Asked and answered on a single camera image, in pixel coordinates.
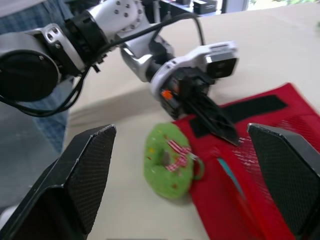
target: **green donut toy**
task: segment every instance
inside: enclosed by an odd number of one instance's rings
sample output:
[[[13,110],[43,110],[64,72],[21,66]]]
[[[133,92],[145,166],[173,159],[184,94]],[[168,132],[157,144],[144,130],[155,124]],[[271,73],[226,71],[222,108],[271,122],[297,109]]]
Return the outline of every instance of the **green donut toy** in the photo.
[[[144,177],[158,195],[179,198],[188,192],[194,178],[194,157],[188,139],[176,125],[157,124],[145,141]]]

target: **white table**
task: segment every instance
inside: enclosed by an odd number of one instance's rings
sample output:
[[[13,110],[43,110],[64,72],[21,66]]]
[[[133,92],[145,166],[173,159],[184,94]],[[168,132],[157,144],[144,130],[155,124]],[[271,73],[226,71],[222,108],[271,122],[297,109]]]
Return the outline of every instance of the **white table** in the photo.
[[[235,41],[239,64],[221,79],[210,96],[226,103],[293,82],[320,110],[320,4],[222,14],[200,19],[207,43]],[[162,31],[176,56],[199,43],[191,20]],[[108,55],[101,73],[91,71],[71,110],[66,144],[86,129],[115,124],[108,181],[89,240],[159,238],[206,240],[208,236],[189,197],[170,202],[157,196],[143,177],[146,135],[171,119],[122,61]]]

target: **red checkered ribbon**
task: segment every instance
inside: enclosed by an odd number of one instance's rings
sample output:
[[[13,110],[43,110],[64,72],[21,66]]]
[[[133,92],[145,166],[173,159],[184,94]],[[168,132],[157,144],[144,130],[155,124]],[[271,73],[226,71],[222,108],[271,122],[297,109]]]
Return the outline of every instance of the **red checkered ribbon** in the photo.
[[[166,166],[165,168],[167,170],[169,170],[170,172],[174,172],[180,166],[181,167],[187,166],[187,164],[188,164],[187,154],[189,154],[191,152],[191,148],[190,147],[181,147],[173,140],[169,140],[168,144],[180,156],[179,156],[178,160],[175,163],[172,163],[172,164]]]

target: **black velcro strap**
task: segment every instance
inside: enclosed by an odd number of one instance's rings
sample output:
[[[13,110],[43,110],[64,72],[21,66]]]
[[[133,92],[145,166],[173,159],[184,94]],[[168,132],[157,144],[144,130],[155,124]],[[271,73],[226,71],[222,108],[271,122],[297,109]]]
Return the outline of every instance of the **black velcro strap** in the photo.
[[[276,95],[257,97],[223,107],[223,111],[234,124],[261,114],[284,109],[288,105]],[[209,131],[196,118],[190,120],[190,126],[196,138],[209,134]]]

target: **red mesh bag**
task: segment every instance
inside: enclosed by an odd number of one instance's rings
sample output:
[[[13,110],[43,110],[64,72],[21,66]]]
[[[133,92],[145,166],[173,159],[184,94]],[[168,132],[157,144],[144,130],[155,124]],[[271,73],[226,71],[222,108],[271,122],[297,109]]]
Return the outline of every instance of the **red mesh bag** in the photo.
[[[247,126],[258,123],[296,132],[320,152],[320,117],[289,83],[223,107],[265,96],[276,96],[285,106],[239,120],[235,124],[240,136],[239,146],[211,134],[196,137],[191,125],[195,116],[174,122],[188,137],[193,153],[205,166],[203,178],[194,181],[190,194],[211,240],[295,239],[263,180]],[[226,162],[240,188],[226,174],[218,159]]]

